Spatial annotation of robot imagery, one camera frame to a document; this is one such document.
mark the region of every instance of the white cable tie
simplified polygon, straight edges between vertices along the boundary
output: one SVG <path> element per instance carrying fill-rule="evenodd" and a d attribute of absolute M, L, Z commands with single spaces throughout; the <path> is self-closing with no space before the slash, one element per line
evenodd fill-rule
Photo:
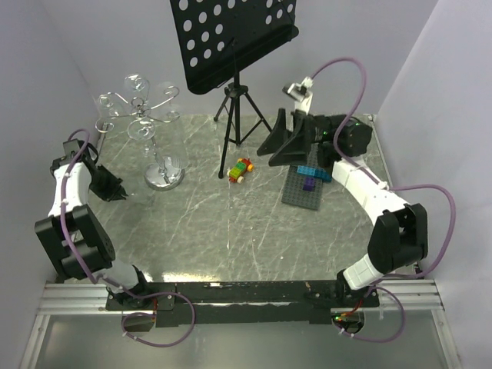
<path fill-rule="evenodd" d="M 385 181 L 381 181 L 377 184 L 377 187 L 380 189 L 380 190 L 386 190 L 386 191 L 389 191 L 390 189 L 390 186 L 387 185 L 387 182 Z"/>

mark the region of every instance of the round metal base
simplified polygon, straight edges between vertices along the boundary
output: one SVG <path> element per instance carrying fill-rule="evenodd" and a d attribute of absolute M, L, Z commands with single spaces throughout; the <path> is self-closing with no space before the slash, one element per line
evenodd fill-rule
<path fill-rule="evenodd" d="M 157 163 L 147 165 L 144 170 L 145 183 L 156 191 L 171 190 L 181 183 L 185 170 L 166 165 L 167 173 L 162 175 Z"/>

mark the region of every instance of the toy car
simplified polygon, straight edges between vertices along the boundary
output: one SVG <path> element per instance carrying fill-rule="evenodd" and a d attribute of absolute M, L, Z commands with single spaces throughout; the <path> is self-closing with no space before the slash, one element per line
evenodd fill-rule
<path fill-rule="evenodd" d="M 230 182 L 242 183 L 244 180 L 243 174 L 246 171 L 253 171 L 254 165 L 249 159 L 239 158 L 236 165 L 228 170 L 228 177 Z"/>

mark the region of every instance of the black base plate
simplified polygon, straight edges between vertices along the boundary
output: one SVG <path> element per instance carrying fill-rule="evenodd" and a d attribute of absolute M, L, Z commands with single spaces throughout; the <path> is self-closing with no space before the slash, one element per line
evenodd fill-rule
<path fill-rule="evenodd" d="M 332 308 L 353 308 L 359 297 L 338 298 L 336 281 L 150 283 L 154 292 L 176 291 L 194 305 L 197 324 L 308 321 L 331 324 Z M 377 295 L 364 299 L 365 308 L 379 306 Z M 115 300 L 109 311 L 132 311 Z M 179 298 L 158 299 L 156 327 L 189 324 L 190 307 Z"/>

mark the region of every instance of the lego brick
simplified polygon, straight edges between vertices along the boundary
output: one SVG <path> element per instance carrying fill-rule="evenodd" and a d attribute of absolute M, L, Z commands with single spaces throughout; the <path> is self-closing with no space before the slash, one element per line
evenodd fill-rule
<path fill-rule="evenodd" d="M 236 164 L 236 168 L 238 168 L 240 171 L 245 171 L 246 167 L 247 167 L 247 165 L 243 161 L 239 161 Z"/>
<path fill-rule="evenodd" d="M 315 178 L 320 178 L 323 182 L 331 182 L 331 176 L 324 169 L 316 169 Z"/>
<path fill-rule="evenodd" d="M 241 169 L 239 169 L 237 165 L 233 167 L 229 172 L 229 177 L 233 179 L 238 179 L 240 175 L 241 175 Z"/>
<path fill-rule="evenodd" d="M 313 145 L 311 153 L 307 157 L 307 166 L 317 167 L 317 147 Z M 314 178 L 313 191 L 304 191 L 305 175 L 298 174 L 298 168 L 291 166 L 284 183 L 284 193 L 281 201 L 284 204 L 299 206 L 301 208 L 318 210 L 321 204 L 323 181 Z"/>
<path fill-rule="evenodd" d="M 316 182 L 315 182 L 314 178 L 305 177 L 304 178 L 304 186 L 302 187 L 302 189 L 305 191 L 314 191 L 315 184 L 316 184 Z"/>
<path fill-rule="evenodd" d="M 316 168 L 311 168 L 306 165 L 299 165 L 298 166 L 298 174 L 300 175 L 309 175 L 311 177 L 314 177 L 316 174 Z"/>

